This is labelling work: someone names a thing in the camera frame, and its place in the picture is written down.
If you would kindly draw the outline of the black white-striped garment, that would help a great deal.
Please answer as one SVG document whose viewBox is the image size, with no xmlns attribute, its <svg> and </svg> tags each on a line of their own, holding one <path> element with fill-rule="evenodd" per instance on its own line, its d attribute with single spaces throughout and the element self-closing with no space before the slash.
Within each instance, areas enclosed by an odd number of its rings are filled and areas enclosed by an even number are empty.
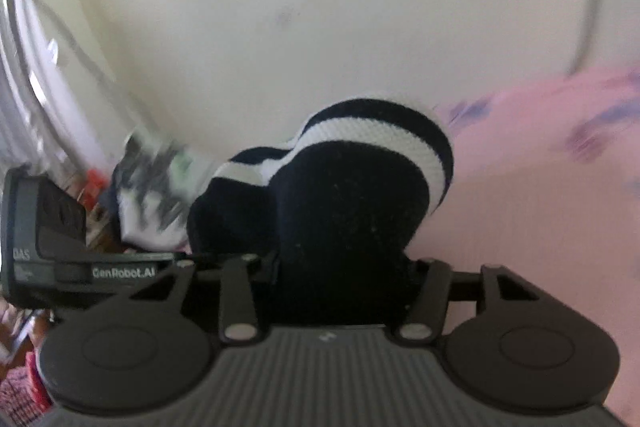
<svg viewBox="0 0 640 427">
<path fill-rule="evenodd" d="M 435 117 L 351 98 L 311 115 L 288 142 L 224 162 L 190 208 L 190 247 L 217 262 L 270 257 L 276 320 L 382 324 L 405 304 L 407 247 L 453 175 Z"/>
</svg>

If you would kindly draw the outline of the grey white patterned garment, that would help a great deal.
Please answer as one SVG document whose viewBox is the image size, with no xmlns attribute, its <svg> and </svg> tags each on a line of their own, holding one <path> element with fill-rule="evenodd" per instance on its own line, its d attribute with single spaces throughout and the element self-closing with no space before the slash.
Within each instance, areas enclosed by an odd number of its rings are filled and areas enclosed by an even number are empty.
<svg viewBox="0 0 640 427">
<path fill-rule="evenodd" d="M 186 251 L 186 220 L 216 170 L 213 158 L 139 127 L 112 176 L 120 238 L 142 251 Z"/>
</svg>

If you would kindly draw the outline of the pink patterned bed sheet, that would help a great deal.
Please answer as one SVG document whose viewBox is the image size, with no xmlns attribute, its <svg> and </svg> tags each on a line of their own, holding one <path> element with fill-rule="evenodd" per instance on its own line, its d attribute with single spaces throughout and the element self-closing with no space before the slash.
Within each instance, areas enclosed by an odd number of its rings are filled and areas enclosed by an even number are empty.
<svg viewBox="0 0 640 427">
<path fill-rule="evenodd" d="M 504 265 L 606 329 L 608 406 L 639 421 L 639 72 L 555 79 L 442 111 L 454 183 L 413 258 Z"/>
</svg>

